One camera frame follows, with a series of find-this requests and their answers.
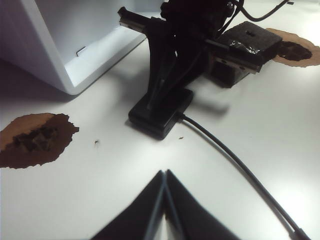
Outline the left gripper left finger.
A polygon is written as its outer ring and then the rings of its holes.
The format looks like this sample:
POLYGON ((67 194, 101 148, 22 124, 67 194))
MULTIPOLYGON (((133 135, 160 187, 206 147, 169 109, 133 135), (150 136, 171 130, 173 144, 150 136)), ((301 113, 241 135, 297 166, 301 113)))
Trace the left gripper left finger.
POLYGON ((93 240, 152 240, 164 212, 165 173, 159 171, 136 199, 93 240))

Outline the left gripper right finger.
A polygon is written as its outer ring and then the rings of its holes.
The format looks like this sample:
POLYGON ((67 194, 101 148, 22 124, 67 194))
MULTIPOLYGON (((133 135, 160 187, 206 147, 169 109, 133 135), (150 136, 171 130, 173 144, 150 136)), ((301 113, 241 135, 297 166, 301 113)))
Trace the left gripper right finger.
POLYGON ((171 170, 165 175, 169 219, 179 240, 239 239, 198 203, 171 170))

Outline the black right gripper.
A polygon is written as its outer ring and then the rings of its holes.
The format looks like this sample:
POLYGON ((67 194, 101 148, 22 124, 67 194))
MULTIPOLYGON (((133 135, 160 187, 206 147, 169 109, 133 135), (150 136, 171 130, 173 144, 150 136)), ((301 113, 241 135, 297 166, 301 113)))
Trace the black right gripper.
POLYGON ((203 73, 214 62, 242 71, 260 71, 259 54, 235 37, 221 36, 243 2, 236 0, 169 0, 160 17, 118 10, 119 23, 144 34, 149 43, 150 73, 147 107, 158 106, 170 92, 187 85, 191 71, 203 73))

